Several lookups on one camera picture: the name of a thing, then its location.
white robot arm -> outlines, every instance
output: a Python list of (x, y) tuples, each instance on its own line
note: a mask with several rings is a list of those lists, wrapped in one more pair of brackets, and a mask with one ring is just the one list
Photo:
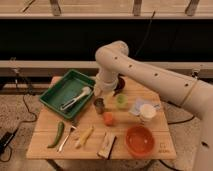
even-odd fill
[(193, 171), (212, 171), (213, 86), (189, 76), (135, 61), (128, 57), (128, 53), (128, 46), (122, 41), (97, 50), (96, 61), (100, 68), (96, 75), (96, 86), (102, 91), (114, 90), (120, 73), (200, 118), (203, 122), (202, 132)]

green tray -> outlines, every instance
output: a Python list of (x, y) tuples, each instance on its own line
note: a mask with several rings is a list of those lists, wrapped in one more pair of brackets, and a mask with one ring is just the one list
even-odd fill
[(95, 81), (90, 77), (76, 70), (70, 70), (54, 86), (41, 95), (40, 101), (64, 118), (73, 120), (93, 96), (93, 91), (76, 102), (66, 113), (60, 110), (61, 104), (79, 95), (85, 86), (93, 89), (94, 84)]

black wall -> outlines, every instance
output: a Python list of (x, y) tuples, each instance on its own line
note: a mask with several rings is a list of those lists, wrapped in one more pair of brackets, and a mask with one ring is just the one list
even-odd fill
[(98, 47), (125, 41), (143, 61), (213, 61), (213, 20), (0, 20), (0, 59), (94, 60)]

white cup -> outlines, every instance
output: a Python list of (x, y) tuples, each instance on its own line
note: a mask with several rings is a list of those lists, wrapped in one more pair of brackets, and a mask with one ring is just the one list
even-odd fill
[(151, 121), (155, 116), (157, 112), (154, 106), (150, 104), (143, 104), (140, 106), (140, 120), (142, 122), (149, 122)]

orange bowl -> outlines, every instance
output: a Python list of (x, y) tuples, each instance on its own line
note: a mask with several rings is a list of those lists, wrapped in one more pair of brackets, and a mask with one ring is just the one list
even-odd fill
[(129, 153), (135, 158), (143, 158), (154, 148), (152, 133), (141, 125), (130, 127), (126, 132), (125, 143)]

